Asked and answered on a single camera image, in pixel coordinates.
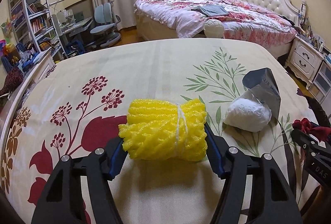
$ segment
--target white plastic bag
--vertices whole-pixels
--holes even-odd
[[[271,110],[248,90],[236,98],[225,113],[224,123],[245,131],[261,131],[271,120]]]

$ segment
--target bottle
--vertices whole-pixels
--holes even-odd
[[[321,42],[318,51],[319,51],[320,53],[322,53],[323,48],[324,48],[324,42]]]

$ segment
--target metal screw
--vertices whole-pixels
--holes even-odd
[[[68,155],[64,155],[61,158],[62,161],[68,161],[69,159],[70,159],[70,157]]]
[[[272,156],[270,154],[264,154],[264,158],[267,160],[271,160]]]
[[[103,154],[103,152],[105,152],[105,151],[104,151],[103,148],[97,148],[94,152],[95,152],[95,154],[97,154],[97,155],[101,155],[101,154]]]
[[[236,147],[230,147],[229,148],[229,152],[232,154],[237,154],[238,153],[238,149]]]

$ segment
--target bed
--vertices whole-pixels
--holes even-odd
[[[226,61],[216,59],[219,54]],[[218,67],[212,64],[234,72],[230,76],[216,72]],[[284,132],[275,120],[259,133],[224,125],[230,102],[244,92],[243,75],[264,67],[272,70],[279,87],[279,121]],[[86,156],[103,147],[118,134],[118,124],[126,122],[129,105],[136,98],[173,103],[199,98],[206,104],[212,131],[230,146],[254,156],[271,153],[302,214],[307,212],[319,184],[302,171],[300,151],[289,136],[294,120],[307,117],[316,122],[305,97],[263,47],[238,40],[192,38],[124,45],[64,60],[30,92],[17,117],[12,108],[13,121],[1,126],[1,187],[25,223],[31,222],[59,158],[66,153],[73,158]],[[251,183],[248,176],[240,223],[247,219]],[[124,223],[206,224],[223,184],[207,159],[193,163],[127,157],[110,188]],[[82,189],[88,223],[94,224],[84,177]]]
[[[206,37],[203,30],[207,17],[191,11],[206,4],[220,4],[234,12],[234,19],[212,18],[218,23],[213,23],[208,37],[219,38],[217,26],[222,25],[226,39],[257,43],[275,58],[290,51],[296,31],[285,19],[272,17],[276,13],[298,25],[298,10],[290,0],[138,0],[135,3],[138,33],[145,40]]]

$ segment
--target yellow foam netting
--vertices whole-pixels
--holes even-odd
[[[182,105],[134,100],[129,107],[127,124],[119,125],[123,149],[132,159],[200,161],[207,149],[206,116],[206,107],[198,99]]]

